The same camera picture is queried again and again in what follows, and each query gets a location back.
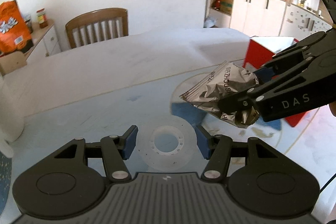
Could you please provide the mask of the wooden dining chair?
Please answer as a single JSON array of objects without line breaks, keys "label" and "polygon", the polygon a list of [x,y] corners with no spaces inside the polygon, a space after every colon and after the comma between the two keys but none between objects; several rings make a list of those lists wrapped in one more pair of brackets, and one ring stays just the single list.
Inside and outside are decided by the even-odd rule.
[{"label": "wooden dining chair", "polygon": [[86,12],[71,19],[65,26],[72,49],[129,35],[128,11],[106,8]]}]

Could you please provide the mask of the orange snack bag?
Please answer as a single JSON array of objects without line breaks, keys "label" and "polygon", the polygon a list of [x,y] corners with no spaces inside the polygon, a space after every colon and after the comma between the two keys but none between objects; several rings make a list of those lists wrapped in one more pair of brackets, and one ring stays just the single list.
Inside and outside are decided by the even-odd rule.
[{"label": "orange snack bag", "polygon": [[4,55],[15,51],[28,52],[33,46],[29,29],[20,13],[17,1],[1,4],[0,49]]}]

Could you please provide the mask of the red lidded sauce jar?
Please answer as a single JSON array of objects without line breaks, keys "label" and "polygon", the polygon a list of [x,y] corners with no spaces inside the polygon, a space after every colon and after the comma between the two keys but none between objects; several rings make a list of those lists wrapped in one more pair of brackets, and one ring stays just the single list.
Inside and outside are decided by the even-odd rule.
[{"label": "red lidded sauce jar", "polygon": [[40,28],[46,28],[49,25],[45,9],[37,11],[37,20]]}]

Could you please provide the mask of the red and white cardboard box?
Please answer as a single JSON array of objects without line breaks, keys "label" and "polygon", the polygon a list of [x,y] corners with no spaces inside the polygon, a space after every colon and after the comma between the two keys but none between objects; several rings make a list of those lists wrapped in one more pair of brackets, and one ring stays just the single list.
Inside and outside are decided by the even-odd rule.
[{"label": "red and white cardboard box", "polygon": [[298,40],[288,36],[254,36],[249,40],[243,67],[256,71],[270,61],[276,54],[297,43]]}]

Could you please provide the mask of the silver snack wrapper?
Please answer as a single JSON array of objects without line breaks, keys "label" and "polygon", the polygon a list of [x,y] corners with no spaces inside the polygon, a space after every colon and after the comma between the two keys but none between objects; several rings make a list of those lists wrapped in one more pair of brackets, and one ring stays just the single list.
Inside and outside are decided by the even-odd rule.
[{"label": "silver snack wrapper", "polygon": [[258,118],[239,119],[235,114],[225,114],[219,109],[218,101],[232,93],[248,91],[258,84],[254,73],[232,62],[224,61],[194,87],[182,93],[180,98],[233,126],[247,128]]}]

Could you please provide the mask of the clear tape roll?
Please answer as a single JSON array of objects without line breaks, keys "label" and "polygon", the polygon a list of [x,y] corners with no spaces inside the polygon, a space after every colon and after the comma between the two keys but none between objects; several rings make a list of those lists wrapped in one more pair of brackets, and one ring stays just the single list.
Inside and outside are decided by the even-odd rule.
[{"label": "clear tape roll", "polygon": [[188,121],[160,115],[138,126],[135,148],[151,168],[174,171],[188,164],[198,151],[197,136]]}]

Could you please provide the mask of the white drawer cabinet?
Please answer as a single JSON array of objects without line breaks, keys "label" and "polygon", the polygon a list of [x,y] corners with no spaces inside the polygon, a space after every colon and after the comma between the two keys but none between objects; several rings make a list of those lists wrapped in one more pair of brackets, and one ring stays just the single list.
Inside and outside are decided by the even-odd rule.
[{"label": "white drawer cabinet", "polygon": [[60,43],[55,29],[55,23],[52,19],[48,20],[48,26],[40,28],[38,23],[33,22],[33,39],[34,46],[25,53],[26,61],[35,62],[43,57],[49,57],[60,53]]}]

